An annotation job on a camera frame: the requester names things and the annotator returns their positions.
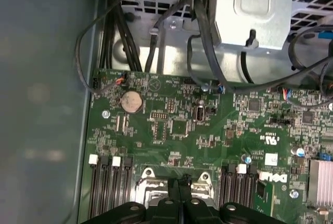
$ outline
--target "capacitor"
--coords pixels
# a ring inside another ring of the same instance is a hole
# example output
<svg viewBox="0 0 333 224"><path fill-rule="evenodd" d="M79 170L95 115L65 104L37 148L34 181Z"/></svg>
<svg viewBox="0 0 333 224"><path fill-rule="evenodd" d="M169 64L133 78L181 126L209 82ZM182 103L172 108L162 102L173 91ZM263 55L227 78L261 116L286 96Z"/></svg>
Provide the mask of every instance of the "capacitor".
<svg viewBox="0 0 333 224"><path fill-rule="evenodd" d="M296 155L298 157L304 157L305 156L305 151L303 148L299 148L297 146L292 147L290 150L291 154Z"/></svg>
<svg viewBox="0 0 333 224"><path fill-rule="evenodd" d="M252 162L252 158L249 155L247 155L247 154L243 154L241 156L241 159L246 164L250 164Z"/></svg>
<svg viewBox="0 0 333 224"><path fill-rule="evenodd" d="M298 157L304 157L305 156L305 151L303 148L298 148L296 151L296 156Z"/></svg>

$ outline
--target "white sticker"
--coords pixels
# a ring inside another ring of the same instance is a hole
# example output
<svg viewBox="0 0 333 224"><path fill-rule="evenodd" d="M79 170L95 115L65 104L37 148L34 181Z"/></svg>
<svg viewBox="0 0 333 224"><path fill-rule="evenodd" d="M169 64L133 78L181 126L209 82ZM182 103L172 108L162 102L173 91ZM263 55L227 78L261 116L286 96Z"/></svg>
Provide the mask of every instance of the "white sticker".
<svg viewBox="0 0 333 224"><path fill-rule="evenodd" d="M265 165L268 166L277 166L277 154L266 153L265 154Z"/></svg>

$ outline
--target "blue wire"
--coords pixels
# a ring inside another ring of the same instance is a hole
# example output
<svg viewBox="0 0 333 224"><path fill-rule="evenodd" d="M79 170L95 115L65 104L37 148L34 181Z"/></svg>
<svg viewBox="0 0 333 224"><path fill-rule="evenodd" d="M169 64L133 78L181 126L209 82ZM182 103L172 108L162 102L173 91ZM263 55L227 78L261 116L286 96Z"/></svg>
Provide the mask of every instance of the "blue wire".
<svg viewBox="0 0 333 224"><path fill-rule="evenodd" d="M291 97L291 89L288 89L287 90L287 98L290 98Z"/></svg>

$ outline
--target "black memory slot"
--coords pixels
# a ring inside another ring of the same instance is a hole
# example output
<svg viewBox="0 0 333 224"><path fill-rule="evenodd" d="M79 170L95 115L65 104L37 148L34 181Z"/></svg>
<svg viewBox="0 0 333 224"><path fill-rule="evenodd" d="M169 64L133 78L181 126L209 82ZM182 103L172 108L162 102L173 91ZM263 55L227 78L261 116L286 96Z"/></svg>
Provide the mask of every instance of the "black memory slot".
<svg viewBox="0 0 333 224"><path fill-rule="evenodd" d="M237 174L235 177L233 202L241 203L244 198L244 175Z"/></svg>
<svg viewBox="0 0 333 224"><path fill-rule="evenodd" d="M130 201L132 167L133 167L133 158L126 157L124 159L124 183L123 183L124 188L123 188L123 195L121 197L121 204L124 204L124 203Z"/></svg>
<svg viewBox="0 0 333 224"><path fill-rule="evenodd" d="M227 182L225 187L225 193L224 193L224 203L232 202L234 199L234 186L235 186L235 174L234 173L228 173L227 174Z"/></svg>
<svg viewBox="0 0 333 224"><path fill-rule="evenodd" d="M101 190L101 203L100 203L100 214L105 213L108 210L108 191L110 188L109 177L110 169L108 165L103 165L103 181Z"/></svg>
<svg viewBox="0 0 333 224"><path fill-rule="evenodd" d="M111 194L110 194L110 209L115 208L119 205L119 194L121 187L121 167L112 167L112 183L111 183Z"/></svg>
<svg viewBox="0 0 333 224"><path fill-rule="evenodd" d="M101 163L98 164L97 168L97 186L96 186L96 203L95 203L95 211L94 216L100 215L100 207L101 207L101 198L102 198L102 190L103 190L103 178L104 178L104 167Z"/></svg>
<svg viewBox="0 0 333 224"><path fill-rule="evenodd" d="M248 202L247 207L253 208L254 203L254 192L255 192L255 186L257 184L257 178L253 174L249 174L248 176L249 182L248 182Z"/></svg>
<svg viewBox="0 0 333 224"><path fill-rule="evenodd" d="M96 204L96 192L97 192L97 165L92 165L93 175L92 175L92 185L90 190L90 201L89 201L89 213L88 220L95 216L95 204Z"/></svg>
<svg viewBox="0 0 333 224"><path fill-rule="evenodd" d="M227 182L227 173L225 169L222 168L221 178L220 178L220 198L219 207L224 204L225 186Z"/></svg>

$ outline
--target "ram slot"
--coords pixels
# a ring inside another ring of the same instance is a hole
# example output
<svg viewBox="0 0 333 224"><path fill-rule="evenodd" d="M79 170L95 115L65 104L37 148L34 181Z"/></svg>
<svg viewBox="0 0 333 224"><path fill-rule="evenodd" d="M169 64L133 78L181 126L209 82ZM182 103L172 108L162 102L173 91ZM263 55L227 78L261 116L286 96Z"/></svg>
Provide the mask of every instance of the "ram slot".
<svg viewBox="0 0 333 224"><path fill-rule="evenodd" d="M257 178L253 174L248 175L248 182L247 182L247 201L245 202L244 206L253 208L254 202L254 192L257 184Z"/></svg>
<svg viewBox="0 0 333 224"><path fill-rule="evenodd" d="M235 174L228 173L225 185L224 203L232 202L234 199Z"/></svg>
<svg viewBox="0 0 333 224"><path fill-rule="evenodd" d="M132 167L133 167L133 158L126 157L124 159L124 181L122 185L123 188L123 195L121 197L121 204L124 204L130 201L130 194L131 194L131 182L132 182Z"/></svg>
<svg viewBox="0 0 333 224"><path fill-rule="evenodd" d="M95 217L96 197L97 197L97 180L98 180L98 165L92 165L92 185L90 190L89 213L88 219Z"/></svg>
<svg viewBox="0 0 333 224"><path fill-rule="evenodd" d="M103 181L102 181L102 190L101 190L101 199L100 199L100 214L108 211L108 200L109 200L109 190L110 190L110 169L108 165L103 165Z"/></svg>
<svg viewBox="0 0 333 224"><path fill-rule="evenodd" d="M238 174L235 176L235 186L234 186L234 199L233 202L241 203L244 199L244 175Z"/></svg>
<svg viewBox="0 0 333 224"><path fill-rule="evenodd" d="M113 209L119 205L119 193L121 188L121 175L122 167L120 160L116 166L112 166L112 183L111 183L111 194L110 194L110 209Z"/></svg>
<svg viewBox="0 0 333 224"><path fill-rule="evenodd" d="M224 169L222 169L221 172L221 178L220 178L220 198L219 198L219 207L221 207L225 202L224 202L224 194L225 194L225 186L227 182L227 173Z"/></svg>

